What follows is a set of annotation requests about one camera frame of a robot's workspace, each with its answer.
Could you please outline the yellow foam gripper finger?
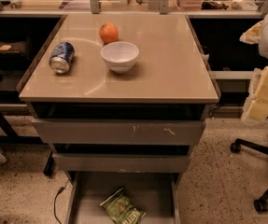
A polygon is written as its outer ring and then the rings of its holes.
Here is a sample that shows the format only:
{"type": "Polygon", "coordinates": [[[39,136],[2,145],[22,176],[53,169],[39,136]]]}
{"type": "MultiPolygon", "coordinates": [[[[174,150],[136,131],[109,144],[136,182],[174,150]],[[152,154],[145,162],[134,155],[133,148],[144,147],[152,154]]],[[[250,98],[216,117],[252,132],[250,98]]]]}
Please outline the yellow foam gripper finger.
{"type": "Polygon", "coordinates": [[[261,26],[262,22],[257,22],[251,28],[242,33],[239,40],[249,45],[259,44],[261,41],[261,26]]]}
{"type": "Polygon", "coordinates": [[[268,65],[255,68],[243,106],[244,121],[259,121],[268,117],[268,65]]]}

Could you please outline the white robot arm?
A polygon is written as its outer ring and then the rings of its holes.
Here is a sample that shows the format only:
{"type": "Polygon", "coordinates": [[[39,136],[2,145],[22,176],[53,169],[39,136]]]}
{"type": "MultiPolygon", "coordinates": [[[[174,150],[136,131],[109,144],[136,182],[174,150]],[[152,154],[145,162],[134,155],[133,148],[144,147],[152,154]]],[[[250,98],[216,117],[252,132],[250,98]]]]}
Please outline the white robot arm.
{"type": "MultiPolygon", "coordinates": [[[[268,13],[257,22],[239,40],[246,44],[258,44],[260,56],[268,59],[268,13]]],[[[249,83],[248,97],[243,106],[242,120],[258,123],[268,118],[268,65],[263,69],[255,68],[249,83]]]]}

